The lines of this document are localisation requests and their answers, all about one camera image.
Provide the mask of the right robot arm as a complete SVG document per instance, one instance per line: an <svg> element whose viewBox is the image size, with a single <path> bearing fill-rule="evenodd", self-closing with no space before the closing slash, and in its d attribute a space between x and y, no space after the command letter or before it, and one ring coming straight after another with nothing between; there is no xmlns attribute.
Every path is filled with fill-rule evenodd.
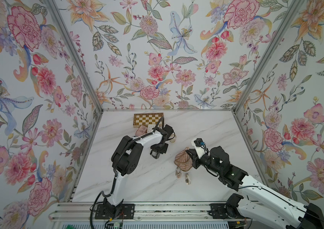
<svg viewBox="0 0 324 229"><path fill-rule="evenodd" d="M324 229L320 207L294 201L265 186L232 165L221 147L208 150L201 144L186 152L192 159L193 168L204 167L235 191L221 208L226 218L251 218L274 229Z"/></svg>

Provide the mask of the brown striped cloth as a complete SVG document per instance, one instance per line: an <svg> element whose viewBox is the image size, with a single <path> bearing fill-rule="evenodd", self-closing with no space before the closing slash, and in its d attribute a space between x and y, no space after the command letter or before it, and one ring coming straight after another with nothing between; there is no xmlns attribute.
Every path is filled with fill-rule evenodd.
<svg viewBox="0 0 324 229"><path fill-rule="evenodd" d="M174 159L174 164L183 172L188 172L192 168L192 159L187 154L189 147L179 152Z"/></svg>

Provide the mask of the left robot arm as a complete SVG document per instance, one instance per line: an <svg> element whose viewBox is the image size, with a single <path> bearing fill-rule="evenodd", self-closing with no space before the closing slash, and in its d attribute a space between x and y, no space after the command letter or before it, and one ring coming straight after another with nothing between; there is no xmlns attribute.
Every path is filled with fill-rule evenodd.
<svg viewBox="0 0 324 229"><path fill-rule="evenodd" d="M167 142L173 139L173 135L173 128L166 125L163 128L155 126L151 132L141 136L122 138L111 157L114 172L111 191L109 194L102 194L102 205L106 211L114 215L121 212L128 176L137 168L143 151L149 149L153 158L159 158L167 152Z"/></svg>

